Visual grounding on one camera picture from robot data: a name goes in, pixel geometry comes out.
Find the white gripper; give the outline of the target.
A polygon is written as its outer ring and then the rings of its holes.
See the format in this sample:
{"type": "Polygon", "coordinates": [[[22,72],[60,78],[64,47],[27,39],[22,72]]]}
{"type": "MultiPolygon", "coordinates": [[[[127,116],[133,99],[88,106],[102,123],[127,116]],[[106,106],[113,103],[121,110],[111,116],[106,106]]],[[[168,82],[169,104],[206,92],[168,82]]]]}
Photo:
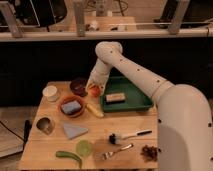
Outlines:
{"type": "Polygon", "coordinates": [[[86,84],[86,91],[93,88],[94,86],[97,86],[101,92],[104,92],[105,90],[105,85],[98,85],[98,84],[95,84],[93,81],[88,80],[86,84]]]}

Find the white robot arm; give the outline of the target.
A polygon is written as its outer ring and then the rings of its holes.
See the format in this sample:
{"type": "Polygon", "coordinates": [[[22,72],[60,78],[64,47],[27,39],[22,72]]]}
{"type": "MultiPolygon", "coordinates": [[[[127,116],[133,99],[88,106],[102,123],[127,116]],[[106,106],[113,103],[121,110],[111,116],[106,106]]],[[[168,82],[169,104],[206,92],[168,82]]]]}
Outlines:
{"type": "Polygon", "coordinates": [[[213,171],[213,119],[207,98],[188,84],[173,84],[122,55],[118,42],[100,42],[88,85],[105,87],[116,68],[155,103],[158,171],[213,171]]]}

